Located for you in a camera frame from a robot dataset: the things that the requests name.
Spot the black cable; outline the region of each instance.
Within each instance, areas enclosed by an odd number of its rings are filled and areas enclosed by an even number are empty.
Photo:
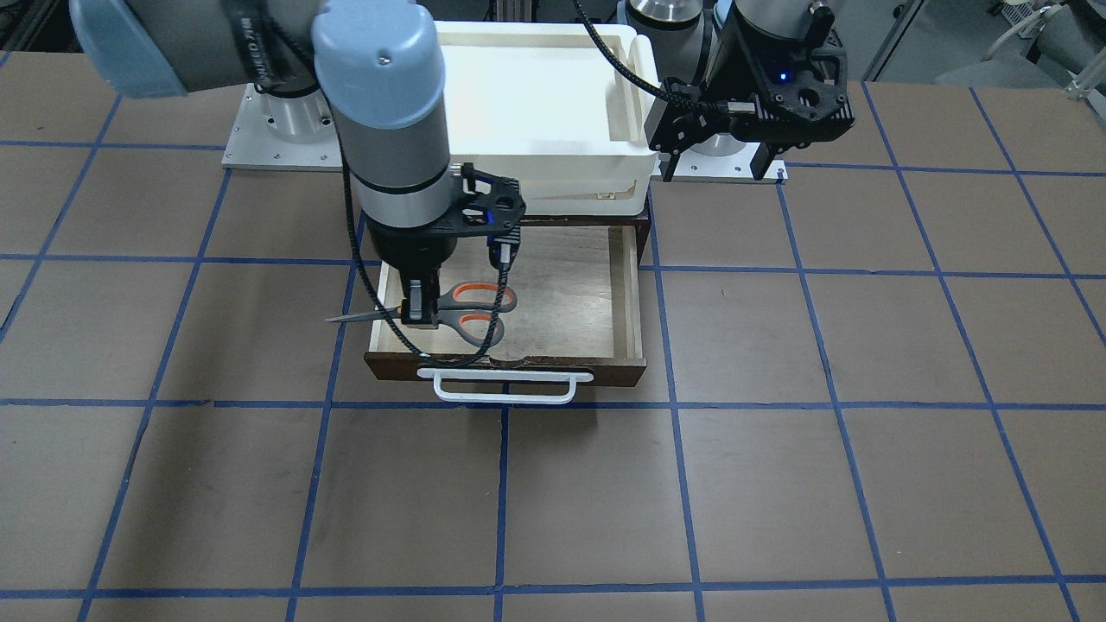
[[[587,29],[587,34],[592,38],[592,42],[595,43],[595,46],[599,49],[599,53],[602,53],[603,58],[606,59],[613,68],[615,68],[615,71],[629,81],[630,84],[637,86],[654,97],[668,102],[679,108],[700,114],[726,114],[728,112],[726,104],[696,102],[687,97],[669,93],[664,89],[658,89],[657,86],[649,84],[641,79],[641,76],[632,72],[622,63],[622,61],[618,60],[618,56],[615,56],[614,52],[607,48],[607,44],[603,42],[599,33],[595,31],[595,24],[592,23],[591,18],[587,17],[587,13],[584,12],[584,8],[580,4],[580,0],[572,0],[572,3],[576,7],[576,15],[580,17],[580,21],[584,24],[584,28]]]
[[[365,270],[365,260],[361,257],[361,245],[357,242],[357,226],[354,222],[353,216],[353,189],[351,188],[349,182],[349,165],[346,164],[344,154],[342,157],[342,188],[345,193],[346,231],[349,234],[349,249],[353,252],[354,265],[357,267],[357,273],[361,274],[361,282],[368,291],[369,298],[373,299],[373,304],[375,304],[376,309],[380,311],[382,319],[388,324],[388,328],[392,329],[392,332],[395,333],[396,338],[399,339],[399,342],[403,343],[404,346],[411,352],[411,354],[415,354],[435,367],[465,367],[476,363],[488,354],[488,351],[491,350],[491,341],[495,336],[495,325],[499,323],[500,309],[503,305],[503,297],[507,293],[507,276],[511,270],[511,265],[500,263],[499,281],[495,283],[495,300],[492,302],[491,320],[488,322],[488,332],[484,334],[480,349],[469,356],[455,361],[441,361],[439,359],[435,359],[430,354],[419,350],[419,348],[411,343],[411,341],[407,339],[407,335],[399,330],[399,325],[396,324],[395,318],[393,318],[392,312],[384,305],[376,288],[373,287],[373,281],[368,278],[368,271]]]
[[[315,76],[315,63],[311,60],[311,55],[307,54],[306,50],[303,49],[303,45],[300,45],[300,43],[293,39],[286,30],[284,30],[284,27],[278,23],[271,15],[269,17],[269,28],[276,33],[276,38],[281,40],[281,43],[292,51],[292,54],[295,55],[295,60],[300,61],[300,64],[302,64],[307,72],[311,73],[311,76],[315,77],[315,81],[317,82],[317,76]]]

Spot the white tray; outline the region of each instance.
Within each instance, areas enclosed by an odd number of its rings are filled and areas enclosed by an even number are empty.
[[[453,162],[522,183],[528,214],[634,216],[657,156],[645,117],[653,96],[618,76],[578,24],[437,22],[446,59],[446,115]],[[597,24],[634,73],[657,84],[649,40]],[[223,166],[341,168],[333,129],[307,145],[265,127],[247,86]]]

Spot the drawer handle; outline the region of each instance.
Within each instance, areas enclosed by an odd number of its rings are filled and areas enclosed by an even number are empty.
[[[576,386],[592,382],[595,377],[587,372],[531,372],[521,370],[441,370],[421,367],[418,377],[434,379],[434,392],[446,402],[481,404],[567,404],[576,396]],[[441,386],[444,380],[490,380],[500,382],[566,382],[567,391],[562,395],[512,395],[507,393],[453,393]]]

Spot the blue tape line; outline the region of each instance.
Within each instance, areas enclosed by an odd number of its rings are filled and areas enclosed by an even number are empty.
[[[73,147],[91,149],[96,143],[83,143],[73,141],[0,141],[0,147]]]
[[[803,299],[806,302],[806,312],[811,318],[811,326],[814,330],[814,342],[818,349],[818,357],[822,360],[822,371],[825,374],[826,391],[830,393],[830,401],[833,405],[834,418],[837,422],[837,431],[841,433],[842,444],[845,447],[845,457],[848,460],[848,470],[853,477],[853,487],[856,489],[856,499],[860,509],[860,518],[864,520],[864,530],[868,537],[868,547],[872,549],[872,562],[876,569],[879,591],[884,597],[884,607],[887,609],[887,619],[896,622],[895,603],[891,602],[891,593],[887,587],[887,572],[884,570],[883,556],[879,554],[879,542],[876,540],[875,525],[872,522],[872,512],[868,510],[868,500],[864,494],[864,484],[860,480],[860,470],[856,463],[856,454],[853,452],[853,443],[848,436],[848,426],[845,424],[845,414],[837,397],[837,387],[833,380],[833,370],[830,366],[830,356],[826,352],[825,341],[822,338],[822,326],[818,322],[817,312],[814,310],[814,297],[811,294],[811,287],[806,279],[806,271],[803,268],[803,259],[799,252],[799,241],[795,229],[791,221],[791,211],[787,209],[787,198],[783,193],[783,185],[775,186],[776,198],[780,200],[780,209],[783,212],[783,224],[787,229],[787,240],[791,242],[791,253],[795,259],[795,267],[799,269],[799,282],[803,288]]]
[[[648,194],[647,203],[653,205],[653,191]],[[650,240],[654,266],[660,266],[660,243],[657,240],[657,219],[650,218],[653,222],[653,239]],[[695,523],[691,519],[691,497],[688,493],[687,464],[684,460],[684,435],[680,429],[680,411],[677,406],[676,396],[676,372],[672,364],[672,344],[668,332],[668,305],[665,302],[665,283],[659,270],[654,271],[654,279],[657,287],[657,309],[660,313],[660,341],[665,351],[665,376],[668,380],[668,408],[671,416],[672,443],[676,452],[676,476],[680,485],[680,507],[684,512],[684,533],[688,543],[688,566],[691,571],[692,593],[695,598],[695,612],[697,622],[706,622],[707,611],[702,602],[702,590],[699,588],[701,577],[699,574],[699,549],[696,546]]]
[[[1013,175],[1002,168],[949,168],[942,166],[901,166],[893,164],[844,164],[834,162],[787,162],[794,168],[851,168],[854,170],[906,170],[911,173],[953,173],[963,175]],[[1050,177],[1106,177],[1106,172],[1086,170],[1019,170],[1022,175]]]
[[[0,261],[32,261],[38,258],[32,253],[0,253]],[[46,255],[44,261],[104,261],[104,262],[137,262],[137,263],[192,263],[195,257],[184,256],[148,256],[148,255]],[[236,263],[236,265],[273,265],[273,266],[349,266],[348,259],[320,258],[284,258],[284,257],[205,257],[200,263]],[[365,266],[379,267],[379,259],[366,259]],[[651,272],[738,272],[797,274],[795,268],[769,266],[639,266],[639,271]],[[1045,279],[1045,280],[1106,280],[1100,273],[1061,272],[977,272],[977,271],[941,271],[936,270],[865,270],[863,268],[804,268],[807,274],[845,274],[857,277],[957,277],[964,279]]]
[[[226,145],[170,145],[161,143],[104,143],[105,149],[169,149],[179,152],[221,152]]]
[[[211,403],[216,408],[322,408],[325,402],[307,400],[216,400]]]
[[[83,147],[96,146],[96,143],[81,141],[0,141],[2,147]],[[223,145],[171,145],[160,143],[101,143],[104,149],[168,149],[184,152],[221,152]]]
[[[300,598],[320,597],[488,597],[495,592],[493,585],[439,585],[400,588],[301,588]]]
[[[74,406],[74,407],[143,407],[147,400],[85,400],[71,397],[0,397],[0,406]],[[887,410],[953,410],[953,411],[1079,411],[1104,412],[1106,404],[1076,403],[1018,403],[997,402],[838,402],[844,410],[887,408]],[[322,408],[323,402],[288,402],[288,401],[210,401],[210,400],[156,400],[156,408],[182,408],[190,406],[211,405],[215,408]],[[452,410],[452,408],[488,408],[488,404],[457,404],[451,402],[334,402],[334,410]],[[573,402],[564,405],[515,404],[513,410],[660,410],[670,408],[670,402]],[[681,411],[690,410],[727,410],[727,411],[830,411],[832,402],[677,402]]]
[[[879,135],[883,137],[884,145],[887,148],[887,154],[890,156],[891,163],[898,166],[898,158],[895,156],[895,149],[891,147],[890,139],[887,137],[887,132],[884,128],[884,124],[879,118],[879,113],[878,111],[876,111],[876,105],[872,99],[872,93],[868,92],[868,85],[862,83],[860,86],[864,90],[864,95],[868,101],[868,107],[872,108],[873,117],[876,121],[876,127],[879,128]],[[974,91],[971,91],[971,93],[972,96],[974,97],[975,96]],[[1016,173],[1016,169],[1014,169],[1013,163],[1012,160],[1009,159],[1009,156],[1008,156],[1008,163],[1011,164],[1011,170]],[[927,252],[929,252],[929,258],[933,263],[933,269],[940,272],[941,266],[937,259],[937,253],[933,250],[933,245],[930,242],[929,235],[926,232],[926,226],[921,221],[921,215],[918,211],[918,206],[915,204],[914,196],[910,193],[910,187],[909,185],[907,185],[906,177],[902,175],[901,170],[898,172],[898,178],[899,178],[899,184],[902,186],[902,193],[906,196],[907,204],[910,206],[910,211],[914,215],[915,222],[918,224],[918,230],[921,234],[922,242],[925,242],[926,245],[926,250]],[[960,310],[957,308],[957,303],[952,299],[952,291],[949,289],[949,284],[943,276],[938,274],[937,279],[941,283],[941,290],[943,291],[945,299],[949,304],[949,311],[951,311],[952,313],[952,320],[956,322],[957,331],[960,333],[960,339],[963,341],[964,349],[968,351],[968,356],[971,360],[972,369],[975,371],[975,376],[979,380],[980,388],[982,388],[983,391],[983,397],[987,400],[988,405],[991,406],[990,408],[991,418],[994,421],[994,426],[999,433],[999,437],[1002,442],[1003,449],[1006,453],[1006,458],[1009,459],[1010,466],[1014,471],[1014,478],[1018,480],[1018,487],[1021,489],[1022,497],[1024,498],[1025,505],[1029,508],[1030,516],[1033,518],[1033,523],[1036,527],[1039,537],[1041,538],[1041,543],[1044,547],[1046,557],[1048,558],[1048,564],[1052,568],[1055,580],[1060,584],[1060,590],[1064,595],[1064,602],[1067,604],[1067,610],[1072,615],[1072,621],[1079,622],[1079,614],[1075,610],[1075,602],[1072,600],[1072,593],[1067,589],[1067,584],[1064,581],[1063,571],[1060,568],[1060,562],[1056,559],[1056,553],[1052,548],[1051,541],[1048,540],[1048,535],[1045,531],[1044,522],[1041,520],[1041,516],[1037,512],[1036,504],[1033,501],[1032,495],[1030,495],[1030,489],[1027,484],[1025,483],[1025,477],[1022,474],[1021,466],[1018,464],[1018,457],[1014,455],[1014,448],[1010,443],[1010,438],[1006,435],[1005,426],[1002,423],[1002,416],[999,414],[999,410],[994,406],[994,397],[992,396],[991,390],[987,384],[987,379],[983,375],[983,369],[979,363],[979,357],[975,355],[975,349],[971,343],[971,339],[968,336],[968,330],[964,326],[963,319],[960,315]]]
[[[503,383],[503,392],[510,392],[510,385]],[[503,574],[507,567],[507,475],[509,444],[511,437],[511,408],[503,407],[499,413],[499,491],[495,502],[495,600],[492,605],[492,621],[503,622]]]
[[[96,599],[253,599],[283,598],[281,588],[125,588],[96,590]]]
[[[10,259],[25,259],[27,256],[18,255]],[[132,263],[194,263],[195,257],[181,256],[150,256],[150,255],[46,255],[44,261],[117,261]],[[237,265],[265,265],[265,266],[349,266],[349,259],[316,259],[316,258],[283,258],[283,257],[204,257],[200,263],[237,263]],[[365,260],[365,266],[379,266],[378,259]]]
[[[1068,583],[1104,584],[1106,574],[1070,574]],[[953,585],[1034,585],[1055,584],[1052,574],[907,577],[887,579],[890,588],[927,588]],[[817,579],[806,581],[714,581],[698,585],[705,592],[762,592],[802,590],[863,590],[878,588],[878,579]],[[691,592],[697,585],[682,583],[599,583],[599,584],[523,584],[523,585],[435,585],[435,587],[326,587],[301,588],[300,598],[343,597],[487,597],[497,593],[521,594],[594,594],[641,592]],[[125,588],[96,590],[96,599],[236,599],[288,598],[289,588]],[[76,600],[85,590],[0,590],[0,600]]]
[[[204,239],[200,241],[199,250],[196,252],[196,257],[204,257],[207,251],[208,243],[211,241],[211,232],[215,230],[215,222],[219,218],[219,211],[222,208],[223,198],[227,196],[227,187],[230,185],[230,170],[228,169],[222,176],[222,185],[219,187],[219,195],[216,197],[215,206],[211,208],[211,216],[208,218],[207,229],[204,231]],[[157,365],[157,373],[154,376],[154,385],[149,390],[149,398],[146,405],[146,410],[143,412],[142,419],[138,423],[138,431],[135,433],[134,443],[131,446],[131,454],[127,457],[127,465],[123,469],[123,479],[119,481],[118,491],[115,495],[115,504],[112,508],[111,517],[107,520],[107,528],[104,530],[104,538],[100,546],[100,552],[96,554],[96,562],[92,568],[92,577],[88,579],[88,587],[86,589],[85,597],[81,603],[81,611],[77,614],[77,622],[86,622],[88,619],[88,610],[92,607],[92,599],[96,593],[96,589],[100,584],[101,573],[104,571],[104,564],[107,561],[107,551],[112,547],[112,539],[115,537],[115,529],[119,522],[119,515],[123,512],[123,502],[126,500],[127,490],[131,488],[131,474],[134,471],[135,462],[138,458],[138,448],[142,445],[143,437],[146,435],[146,429],[149,427],[149,421],[154,413],[155,402],[157,401],[157,394],[161,390],[161,382],[165,380],[165,372],[169,366],[169,357],[173,354],[173,348],[177,342],[177,335],[180,333],[180,325],[185,320],[185,312],[188,309],[188,302],[191,299],[192,290],[196,288],[196,280],[199,277],[200,262],[197,261],[192,265],[192,271],[188,277],[188,283],[185,286],[184,294],[180,298],[180,304],[177,308],[177,315],[173,320],[173,328],[169,331],[169,338],[166,340],[165,349],[161,351],[161,360]]]
[[[1018,174],[1033,177],[1106,177],[1106,173],[1087,170],[1019,170]]]
[[[73,182],[73,187],[70,188],[70,194],[65,197],[65,203],[62,204],[61,211],[59,211],[58,217],[54,218],[54,224],[50,227],[50,232],[46,234],[46,239],[42,241],[42,247],[39,249],[34,263],[31,265],[31,270],[27,273],[27,278],[23,279],[23,286],[20,288],[19,293],[15,296],[15,300],[8,310],[8,315],[4,319],[3,324],[0,325],[0,343],[3,343],[4,338],[8,336],[8,331],[11,330],[11,325],[15,322],[15,315],[19,314],[19,310],[23,307],[23,301],[27,299],[27,292],[30,291],[31,283],[34,282],[34,277],[39,274],[39,268],[42,267],[43,258],[46,256],[46,252],[50,251],[50,245],[54,242],[54,238],[58,237],[58,230],[61,229],[62,221],[65,220],[65,216],[73,206],[73,200],[76,198],[76,194],[81,189],[81,184],[84,183],[85,176],[88,175],[88,169],[92,168],[92,160],[95,159],[96,152],[98,151],[97,145],[103,143],[104,136],[107,134],[107,128],[111,127],[112,120],[115,118],[115,113],[119,110],[121,101],[122,97],[116,95],[115,102],[112,104],[111,110],[107,111],[107,117],[104,120],[104,124],[100,127],[100,134],[96,135],[96,142],[88,151],[88,157],[84,159],[84,166],[81,167],[81,173],[77,174],[76,179]]]
[[[1014,174],[1014,178],[1018,179],[1018,185],[1022,188],[1022,194],[1025,195],[1025,201],[1029,204],[1030,209],[1033,210],[1033,216],[1037,220],[1037,225],[1041,226],[1041,230],[1044,231],[1044,237],[1048,240],[1048,246],[1052,247],[1052,251],[1056,255],[1056,259],[1060,260],[1060,267],[1064,270],[1064,274],[1067,276],[1068,281],[1072,283],[1072,289],[1075,290],[1075,296],[1079,299],[1079,304],[1083,304],[1083,310],[1087,313],[1087,318],[1091,319],[1092,325],[1095,328],[1095,332],[1098,333],[1098,341],[1106,345],[1106,333],[1103,332],[1103,326],[1098,323],[1098,318],[1095,317],[1095,312],[1091,309],[1091,304],[1087,303],[1087,299],[1083,296],[1083,289],[1079,288],[1079,283],[1072,276],[1072,269],[1067,265],[1067,260],[1064,259],[1064,253],[1060,251],[1060,245],[1056,243],[1056,239],[1052,236],[1052,231],[1048,230],[1048,226],[1044,221],[1044,217],[1041,215],[1041,210],[1037,209],[1036,201],[1033,200],[1033,196],[1030,194],[1030,189],[1025,186],[1025,180],[1022,179],[1018,167],[1014,166],[1013,158],[1010,157],[1010,152],[1006,151],[1006,146],[1002,143],[1002,138],[999,137],[999,131],[995,129],[994,124],[991,123],[991,117],[988,116],[987,110],[983,108],[983,102],[980,101],[979,95],[975,93],[974,89],[970,89],[971,96],[975,100],[975,106],[979,108],[980,114],[983,115],[983,121],[987,122],[987,127],[991,131],[991,135],[994,136],[994,142],[999,144],[999,149],[1002,152],[1002,157],[1006,158],[1006,164],[1010,165],[1010,170]]]
[[[356,282],[357,270],[349,267],[346,276],[346,289],[342,299],[342,313],[349,312],[353,301],[354,283]],[[319,483],[323,473],[323,459],[326,455],[326,435],[331,425],[331,413],[334,407],[334,388],[338,381],[338,366],[342,363],[342,346],[345,343],[345,330],[347,324],[340,324],[337,336],[334,339],[334,352],[331,355],[331,372],[326,379],[326,395],[322,404],[323,415],[319,422],[319,439],[315,442],[315,459],[311,467],[311,483],[307,487],[307,500],[303,510],[303,523],[300,528],[300,545],[295,552],[295,567],[292,570],[291,592],[288,597],[288,609],[285,610],[286,622],[295,620],[295,610],[299,602],[300,585],[303,582],[303,567],[307,561],[307,545],[311,540],[311,525],[315,516],[315,501],[319,498]]]
[[[84,590],[0,590],[0,600],[76,600]]]

